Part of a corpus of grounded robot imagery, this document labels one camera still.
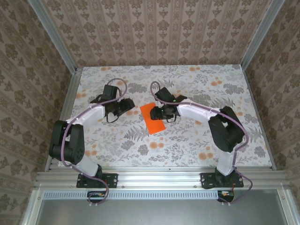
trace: purple cable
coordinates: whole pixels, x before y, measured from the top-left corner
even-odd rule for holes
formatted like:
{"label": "purple cable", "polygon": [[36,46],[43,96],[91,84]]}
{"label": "purple cable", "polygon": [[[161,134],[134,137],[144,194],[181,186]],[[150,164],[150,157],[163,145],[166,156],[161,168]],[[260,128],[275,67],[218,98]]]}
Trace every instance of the purple cable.
{"label": "purple cable", "polygon": [[238,172],[237,169],[236,169],[235,166],[234,166],[234,165],[235,165],[235,162],[236,162],[237,151],[238,151],[239,149],[243,148],[244,146],[246,146],[246,145],[248,144],[248,142],[249,142],[249,135],[248,135],[247,131],[244,129],[244,127],[243,127],[239,122],[237,122],[236,120],[234,120],[233,118],[231,118],[230,116],[227,116],[226,114],[221,113],[221,112],[219,112],[219,111],[217,111],[217,110],[214,110],[214,109],[212,109],[212,108],[210,108],[210,107],[206,107],[206,106],[203,106],[203,105],[198,105],[198,104],[196,104],[196,103],[190,103],[190,102],[177,102],[177,103],[174,103],[174,102],[166,102],[166,101],[160,100],[160,99],[154,94],[154,92],[153,92],[153,90],[152,90],[152,86],[153,86],[153,84],[155,84],[155,83],[158,85],[158,89],[160,89],[159,83],[158,83],[157,81],[153,81],[153,82],[150,84],[150,91],[151,91],[152,96],[153,96],[157,101],[159,101],[159,102],[161,102],[161,103],[164,103],[164,104],[168,104],[168,105],[193,105],[193,106],[196,106],[196,107],[201,108],[201,109],[209,110],[209,111],[211,111],[211,112],[213,112],[213,113],[217,113],[217,114],[219,114],[219,115],[225,117],[226,119],[232,121],[234,124],[236,124],[236,125],[244,132],[244,134],[245,134],[245,136],[246,136],[246,141],[245,141],[242,145],[240,145],[239,147],[237,147],[237,148],[234,150],[234,156],[233,156],[232,166],[233,166],[233,169],[236,171],[236,173],[237,173],[238,175],[244,177],[245,179],[247,179],[247,180],[250,182],[250,184],[251,184],[251,185],[250,185],[250,188],[245,192],[245,194],[244,194],[242,197],[240,197],[239,199],[237,199],[237,200],[235,200],[235,201],[233,201],[233,202],[228,202],[228,201],[226,201],[226,200],[223,199],[223,198],[220,198],[220,199],[221,199],[222,201],[225,201],[225,203],[227,203],[227,204],[233,204],[233,203],[238,202],[241,198],[244,198],[245,195],[251,190],[251,188],[252,188],[252,186],[253,186],[253,182],[252,182],[249,178],[245,177],[245,176],[242,175],[240,172]]}
{"label": "purple cable", "polygon": [[[64,165],[65,167],[71,167],[71,166],[72,166],[72,164],[69,164],[69,165],[66,164],[65,157],[64,157],[65,142],[66,142],[67,134],[68,134],[68,131],[69,131],[71,125],[72,125],[77,119],[79,119],[80,117],[82,117],[84,114],[86,114],[86,113],[87,113],[88,111],[90,111],[91,109],[93,109],[93,108],[95,108],[95,107],[97,107],[97,106],[106,104],[106,103],[118,101],[120,98],[122,98],[122,97],[126,94],[126,92],[127,92],[127,84],[126,84],[126,82],[125,82],[123,79],[121,79],[121,78],[113,78],[113,79],[111,79],[107,84],[110,84],[112,81],[115,81],[115,80],[120,80],[120,81],[123,81],[123,82],[124,82],[124,84],[125,84],[125,90],[124,90],[123,94],[121,94],[119,97],[117,97],[117,98],[115,98],[115,99],[112,99],[112,100],[109,100],[109,101],[105,101],[105,102],[101,102],[101,103],[99,103],[99,104],[96,104],[96,105],[91,106],[90,108],[84,110],[82,113],[80,113],[79,115],[77,115],[77,116],[76,116],[76,117],[75,117],[75,118],[67,125],[66,130],[65,130],[64,135],[63,135],[63,138],[62,138],[62,142],[61,142],[61,151],[60,151],[60,158],[61,158],[61,161],[62,161],[62,163],[63,163],[63,165]],[[105,194],[104,198],[103,198],[100,202],[98,202],[98,204],[101,204],[102,202],[104,202],[104,200],[108,197],[108,193],[109,193],[108,185],[107,185],[103,180],[101,180],[101,179],[99,179],[99,178],[91,177],[91,176],[87,175],[86,173],[80,171],[80,170],[77,169],[77,168],[74,168],[74,167],[72,167],[72,168],[73,168],[75,171],[77,171],[77,172],[81,173],[82,175],[86,176],[87,178],[90,178],[90,179],[93,179],[93,180],[98,180],[98,181],[100,181],[101,183],[103,183],[103,184],[105,185],[105,188],[106,188],[106,194]],[[92,204],[92,202],[90,201],[90,197],[91,197],[92,195],[93,195],[93,193],[90,194],[89,199],[88,199],[88,201],[89,201],[90,204]]]}

